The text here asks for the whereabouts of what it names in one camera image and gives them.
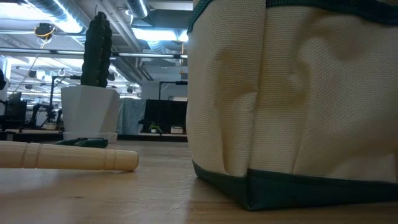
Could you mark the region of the dark green pruning shears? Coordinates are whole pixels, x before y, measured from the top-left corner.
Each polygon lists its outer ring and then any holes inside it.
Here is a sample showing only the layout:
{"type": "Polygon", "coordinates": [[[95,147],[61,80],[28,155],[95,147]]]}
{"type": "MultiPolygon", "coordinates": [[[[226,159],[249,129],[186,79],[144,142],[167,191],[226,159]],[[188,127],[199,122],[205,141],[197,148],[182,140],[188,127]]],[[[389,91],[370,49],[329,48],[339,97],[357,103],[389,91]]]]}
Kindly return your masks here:
{"type": "Polygon", "coordinates": [[[108,140],[104,138],[75,138],[62,140],[56,142],[55,144],[62,146],[93,147],[105,149],[108,146],[108,140]]]}

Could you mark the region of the black partition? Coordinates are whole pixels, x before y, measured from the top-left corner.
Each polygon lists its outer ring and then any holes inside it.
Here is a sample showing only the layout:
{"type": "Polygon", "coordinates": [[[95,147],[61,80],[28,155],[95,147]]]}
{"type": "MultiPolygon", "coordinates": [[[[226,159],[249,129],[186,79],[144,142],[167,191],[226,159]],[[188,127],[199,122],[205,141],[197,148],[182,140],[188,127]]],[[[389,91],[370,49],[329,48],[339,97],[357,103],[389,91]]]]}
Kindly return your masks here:
{"type": "Polygon", "coordinates": [[[160,125],[162,134],[171,134],[172,128],[182,128],[186,133],[186,101],[146,100],[144,118],[139,121],[143,131],[149,133],[149,125],[155,122],[160,125]]]}

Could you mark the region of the grey cloth cover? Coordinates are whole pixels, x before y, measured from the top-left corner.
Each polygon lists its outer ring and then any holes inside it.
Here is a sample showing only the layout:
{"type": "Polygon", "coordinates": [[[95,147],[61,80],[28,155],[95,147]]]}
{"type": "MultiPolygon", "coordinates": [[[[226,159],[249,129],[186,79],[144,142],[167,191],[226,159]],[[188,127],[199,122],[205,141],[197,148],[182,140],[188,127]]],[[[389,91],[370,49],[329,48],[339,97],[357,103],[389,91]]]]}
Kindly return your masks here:
{"type": "Polygon", "coordinates": [[[139,121],[144,118],[145,107],[146,100],[120,99],[116,133],[137,135],[139,121]]]}

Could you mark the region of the black overhead bar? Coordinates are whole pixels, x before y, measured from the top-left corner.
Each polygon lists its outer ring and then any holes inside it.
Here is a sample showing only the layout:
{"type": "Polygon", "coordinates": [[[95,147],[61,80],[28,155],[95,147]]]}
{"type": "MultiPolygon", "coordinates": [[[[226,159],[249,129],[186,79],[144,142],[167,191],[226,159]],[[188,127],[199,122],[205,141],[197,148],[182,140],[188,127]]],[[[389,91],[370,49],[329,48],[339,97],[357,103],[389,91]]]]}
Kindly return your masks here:
{"type": "MultiPolygon", "coordinates": [[[[53,50],[53,49],[17,49],[0,47],[0,55],[7,56],[21,56],[21,57],[33,57],[38,55],[39,57],[47,58],[83,58],[83,51],[76,50],[53,50]]],[[[188,56],[184,54],[147,54],[147,53],[125,53],[125,52],[113,52],[111,59],[117,57],[126,58],[162,58],[162,59],[187,59],[188,56]]]]}

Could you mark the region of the bright ceiling light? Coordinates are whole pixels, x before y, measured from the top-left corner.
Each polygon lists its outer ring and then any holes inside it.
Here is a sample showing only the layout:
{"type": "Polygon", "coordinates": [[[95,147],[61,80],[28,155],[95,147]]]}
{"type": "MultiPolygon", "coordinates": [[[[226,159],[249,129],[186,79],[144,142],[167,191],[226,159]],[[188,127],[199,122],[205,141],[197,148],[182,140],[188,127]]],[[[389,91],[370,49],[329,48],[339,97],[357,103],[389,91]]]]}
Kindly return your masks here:
{"type": "Polygon", "coordinates": [[[145,41],[166,40],[188,42],[186,30],[132,28],[132,31],[137,39],[145,41]]]}

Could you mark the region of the white hexagonal plant pot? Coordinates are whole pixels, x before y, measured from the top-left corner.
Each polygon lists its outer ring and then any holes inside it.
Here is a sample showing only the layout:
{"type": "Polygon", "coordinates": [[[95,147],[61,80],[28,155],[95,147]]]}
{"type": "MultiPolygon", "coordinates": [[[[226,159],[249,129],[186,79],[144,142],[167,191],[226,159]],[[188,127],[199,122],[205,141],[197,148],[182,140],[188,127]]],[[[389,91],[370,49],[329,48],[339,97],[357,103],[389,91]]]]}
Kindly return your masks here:
{"type": "Polygon", "coordinates": [[[115,143],[119,99],[119,93],[110,88],[84,85],[62,88],[64,140],[103,138],[115,143]]]}

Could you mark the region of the green cactus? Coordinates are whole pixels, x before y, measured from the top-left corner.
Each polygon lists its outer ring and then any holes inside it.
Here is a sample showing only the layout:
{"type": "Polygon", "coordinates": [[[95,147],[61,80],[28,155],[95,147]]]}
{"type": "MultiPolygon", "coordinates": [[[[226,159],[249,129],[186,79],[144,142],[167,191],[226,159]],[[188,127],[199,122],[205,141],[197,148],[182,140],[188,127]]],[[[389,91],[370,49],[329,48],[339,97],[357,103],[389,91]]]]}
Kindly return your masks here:
{"type": "Polygon", "coordinates": [[[104,12],[98,12],[86,32],[80,83],[105,88],[112,54],[112,30],[104,12]]]}

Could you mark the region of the black ceiling device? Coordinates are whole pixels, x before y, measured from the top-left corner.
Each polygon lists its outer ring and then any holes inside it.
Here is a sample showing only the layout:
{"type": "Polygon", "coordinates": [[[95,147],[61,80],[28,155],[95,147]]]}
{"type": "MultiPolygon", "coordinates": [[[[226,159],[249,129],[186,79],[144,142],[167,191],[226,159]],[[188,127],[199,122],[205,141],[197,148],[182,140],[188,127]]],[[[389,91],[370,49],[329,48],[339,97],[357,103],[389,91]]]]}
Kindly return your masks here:
{"type": "Polygon", "coordinates": [[[34,34],[42,40],[50,40],[54,31],[55,27],[49,23],[40,23],[34,28],[34,34]]]}

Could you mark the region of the black aluminium table frame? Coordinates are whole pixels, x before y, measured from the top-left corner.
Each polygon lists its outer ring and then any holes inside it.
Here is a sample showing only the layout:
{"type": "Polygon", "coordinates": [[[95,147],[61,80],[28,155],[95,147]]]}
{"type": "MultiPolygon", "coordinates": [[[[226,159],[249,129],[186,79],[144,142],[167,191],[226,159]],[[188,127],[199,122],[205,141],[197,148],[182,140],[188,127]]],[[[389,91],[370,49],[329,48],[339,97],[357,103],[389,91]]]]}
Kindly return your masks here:
{"type": "MultiPolygon", "coordinates": [[[[19,142],[50,142],[61,141],[62,133],[14,133],[0,132],[0,141],[19,141],[19,142]]],[[[158,141],[158,142],[188,142],[186,136],[167,136],[163,135],[118,135],[119,141],[158,141]]]]}

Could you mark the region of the large silver ventilation duct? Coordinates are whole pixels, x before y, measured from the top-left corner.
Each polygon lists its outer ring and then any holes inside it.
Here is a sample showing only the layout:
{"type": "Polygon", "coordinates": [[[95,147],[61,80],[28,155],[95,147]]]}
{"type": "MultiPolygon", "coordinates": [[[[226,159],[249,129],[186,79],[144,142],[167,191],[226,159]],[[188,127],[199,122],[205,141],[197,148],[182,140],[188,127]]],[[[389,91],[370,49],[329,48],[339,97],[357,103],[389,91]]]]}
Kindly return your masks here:
{"type": "Polygon", "coordinates": [[[85,25],[79,18],[80,10],[73,0],[24,0],[36,11],[49,16],[49,20],[66,33],[79,34],[85,25]]]}

